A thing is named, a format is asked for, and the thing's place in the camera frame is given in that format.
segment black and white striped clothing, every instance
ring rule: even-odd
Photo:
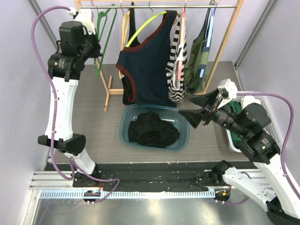
[[[171,46],[170,59],[166,66],[166,76],[167,76],[168,88],[169,88],[169,99],[176,103],[182,102],[183,97],[185,96],[185,84],[183,82],[184,79],[183,68],[188,60],[187,41],[185,35],[184,35],[183,44],[180,45],[179,42],[180,42],[180,17],[178,18],[175,36]],[[177,67],[178,67],[179,60],[182,60],[180,80],[178,80],[177,77],[178,74]]]

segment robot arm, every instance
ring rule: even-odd
[[[57,92],[54,147],[68,158],[73,158],[87,174],[99,178],[97,165],[85,149],[85,136],[73,133],[72,112],[74,96],[84,63],[88,58],[101,56],[100,45],[92,22],[92,11],[81,9],[76,14],[75,10],[71,9],[69,14],[73,15],[75,20],[64,22],[60,26],[58,49],[48,61],[48,73]],[[51,93],[47,129],[45,135],[38,137],[38,143],[41,145],[50,146],[55,101]],[[85,177],[80,173],[77,173],[77,176]],[[88,185],[94,185],[94,183],[95,181],[88,181]]]
[[[265,189],[241,174],[226,161],[212,170],[221,182],[235,186],[266,212],[274,224],[300,224],[300,200],[289,185],[280,163],[280,148],[265,130],[271,120],[258,102],[245,104],[241,113],[231,112],[225,105],[236,97],[237,89],[229,79],[218,89],[204,96],[192,96],[189,101],[202,107],[198,110],[181,110],[179,113],[197,128],[201,121],[208,125],[214,121],[242,138],[241,152],[261,170],[273,190]]]

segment navy blue tank top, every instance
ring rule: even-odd
[[[129,102],[176,107],[176,103],[168,98],[165,74],[171,51],[170,31],[176,16],[176,11],[167,11],[154,33],[140,45],[125,47],[120,52],[116,67],[130,81]]]

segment crumpled black clothing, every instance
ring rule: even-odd
[[[154,112],[142,113],[128,128],[129,142],[142,146],[165,148],[179,138],[180,133],[171,122],[161,120]]]

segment white basket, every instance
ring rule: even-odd
[[[236,102],[240,102],[242,100],[243,96],[237,96],[237,98],[233,99],[233,101]],[[267,106],[265,104],[265,102],[263,100],[260,99],[260,101],[262,102],[262,106],[264,107],[264,109],[267,111],[267,115],[270,117]],[[273,125],[273,123],[271,122],[268,126],[265,127],[265,129],[267,130],[267,132],[274,138],[274,140],[276,141],[277,144],[280,143],[279,137],[276,133],[275,127]],[[229,144],[229,149],[231,151],[235,151],[235,152],[239,152],[241,153],[241,151],[239,149],[237,149],[234,145],[233,145],[233,141],[231,139],[231,134],[230,131],[226,129],[226,136],[227,136],[227,140],[228,140],[228,144]]]

